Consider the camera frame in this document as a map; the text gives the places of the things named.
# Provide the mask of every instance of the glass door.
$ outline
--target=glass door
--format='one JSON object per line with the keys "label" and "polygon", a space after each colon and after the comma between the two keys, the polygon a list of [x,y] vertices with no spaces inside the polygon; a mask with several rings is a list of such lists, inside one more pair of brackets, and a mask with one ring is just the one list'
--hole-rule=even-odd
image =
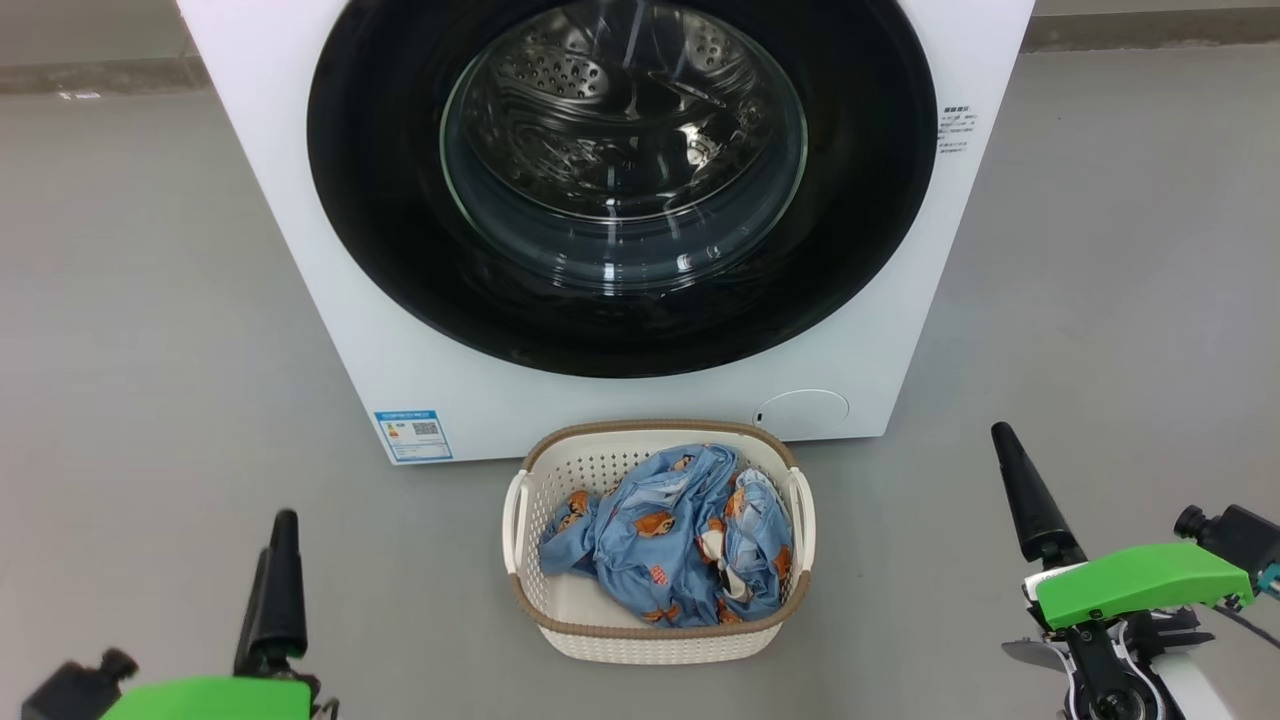
{"label": "glass door", "polygon": [[549,372],[763,351],[884,265],[936,108],[893,3],[352,4],[308,114],[325,211],[422,322]]}

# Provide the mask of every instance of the wall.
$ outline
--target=wall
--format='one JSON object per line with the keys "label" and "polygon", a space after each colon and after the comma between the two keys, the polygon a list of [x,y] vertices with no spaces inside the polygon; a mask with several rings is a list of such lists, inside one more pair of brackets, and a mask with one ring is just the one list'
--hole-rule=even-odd
{"label": "wall", "polygon": [[[1275,6],[1280,0],[1038,0],[1036,14]],[[186,42],[174,0],[5,0],[0,67],[172,58]]]}

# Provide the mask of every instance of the white plastic basket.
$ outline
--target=white plastic basket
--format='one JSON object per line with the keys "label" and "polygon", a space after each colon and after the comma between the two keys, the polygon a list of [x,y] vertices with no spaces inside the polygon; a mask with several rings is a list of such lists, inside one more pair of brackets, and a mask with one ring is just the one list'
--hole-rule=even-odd
{"label": "white plastic basket", "polygon": [[[652,628],[595,580],[543,574],[538,559],[543,532],[571,492],[604,492],[653,452],[708,442],[737,448],[739,461],[768,475],[788,511],[799,561],[777,612],[714,628]],[[525,459],[507,491],[502,552],[516,600],[564,655],[635,665],[718,662],[764,650],[799,609],[813,568],[813,512],[809,483],[791,452],[759,428],[701,420],[594,423],[553,433]]]}

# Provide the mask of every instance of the blue bedsheet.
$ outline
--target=blue bedsheet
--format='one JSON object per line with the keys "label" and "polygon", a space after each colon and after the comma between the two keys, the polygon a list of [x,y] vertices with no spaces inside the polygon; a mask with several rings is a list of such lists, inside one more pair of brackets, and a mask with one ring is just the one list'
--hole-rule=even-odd
{"label": "blue bedsheet", "polygon": [[791,525],[768,478],[737,466],[731,447],[673,447],[604,496],[575,492],[547,527],[543,571],[596,578],[657,626],[769,616],[791,573]]}

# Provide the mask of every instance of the washing machine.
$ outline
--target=washing machine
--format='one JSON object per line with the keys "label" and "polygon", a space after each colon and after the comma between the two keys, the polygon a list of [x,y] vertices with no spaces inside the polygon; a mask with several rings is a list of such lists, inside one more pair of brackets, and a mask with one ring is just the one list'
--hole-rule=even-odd
{"label": "washing machine", "polygon": [[396,464],[886,430],[1033,0],[179,0]]}

